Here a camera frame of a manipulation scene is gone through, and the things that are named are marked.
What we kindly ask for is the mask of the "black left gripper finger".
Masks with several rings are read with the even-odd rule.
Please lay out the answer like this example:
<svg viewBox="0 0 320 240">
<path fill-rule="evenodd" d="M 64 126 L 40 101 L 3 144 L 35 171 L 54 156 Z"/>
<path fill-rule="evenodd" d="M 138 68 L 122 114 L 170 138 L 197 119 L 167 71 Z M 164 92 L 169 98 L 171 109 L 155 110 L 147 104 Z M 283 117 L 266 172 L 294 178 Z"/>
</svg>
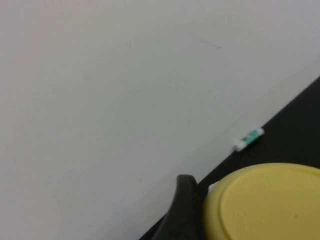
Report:
<svg viewBox="0 0 320 240">
<path fill-rule="evenodd" d="M 204 240 L 202 226 L 202 201 L 197 192 L 197 182 L 192 175 L 176 178 L 175 194 L 171 206 L 154 240 Z"/>
</svg>

